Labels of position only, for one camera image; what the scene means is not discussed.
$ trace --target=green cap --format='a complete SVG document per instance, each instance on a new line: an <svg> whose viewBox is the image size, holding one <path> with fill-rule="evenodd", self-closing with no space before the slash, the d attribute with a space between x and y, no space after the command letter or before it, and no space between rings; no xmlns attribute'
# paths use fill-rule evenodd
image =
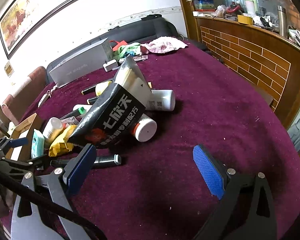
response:
<svg viewBox="0 0 300 240"><path fill-rule="evenodd" d="M79 113L80 113L80 114L84 114L84 113L86 112L86 109L84 109L83 106L80 107L78 110L79 110Z"/></svg>

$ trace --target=framed painting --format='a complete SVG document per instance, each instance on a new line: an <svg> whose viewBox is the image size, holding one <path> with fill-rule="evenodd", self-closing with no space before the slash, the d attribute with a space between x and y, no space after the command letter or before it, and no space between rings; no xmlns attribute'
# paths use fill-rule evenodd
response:
<svg viewBox="0 0 300 240"><path fill-rule="evenodd" d="M8 59L40 25L77 0L14 0L0 19L0 38Z"/></svg>

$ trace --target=black packet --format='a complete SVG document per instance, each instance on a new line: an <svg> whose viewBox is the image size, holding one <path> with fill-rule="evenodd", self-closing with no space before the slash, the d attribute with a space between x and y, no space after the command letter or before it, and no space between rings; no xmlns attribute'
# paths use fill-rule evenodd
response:
<svg viewBox="0 0 300 240"><path fill-rule="evenodd" d="M151 89L131 56L122 63L112 83L82 118L68 142L109 148L130 132L146 109Z"/></svg>

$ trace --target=wooden counter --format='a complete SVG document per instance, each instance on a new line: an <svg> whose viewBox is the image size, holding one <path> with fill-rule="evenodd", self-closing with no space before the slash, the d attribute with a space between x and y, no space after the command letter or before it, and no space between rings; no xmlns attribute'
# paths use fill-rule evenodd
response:
<svg viewBox="0 0 300 240"><path fill-rule="evenodd" d="M300 48L276 33L221 18L196 17L202 42L230 69L274 97L288 128L300 108Z"/></svg>

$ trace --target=black leather couch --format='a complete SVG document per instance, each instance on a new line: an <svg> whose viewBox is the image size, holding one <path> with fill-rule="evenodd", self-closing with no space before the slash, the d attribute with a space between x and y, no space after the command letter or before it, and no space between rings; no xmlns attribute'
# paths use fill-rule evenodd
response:
<svg viewBox="0 0 300 240"><path fill-rule="evenodd" d="M85 48L95 43L96 41L101 41L102 39L108 38L110 41L126 41L128 44L133 42L144 43L146 41L152 41L162 36L174 36L181 40L185 39L186 41L194 44L202 51L209 52L208 48L204 44L198 41L183 38L181 35L179 35L176 27L172 23L162 18L161 15L150 15L140 21L133 22L122 27L117 26L114 29L110 29L107 33L104 33L93 38L90 41L85 42L84 44L52 61L47 67L47 83L53 82L53 79L49 74L50 70L52 70L56 65L58 65L69 55L76 53L80 49ZM110 45L114 47L116 43L111 42Z"/></svg>

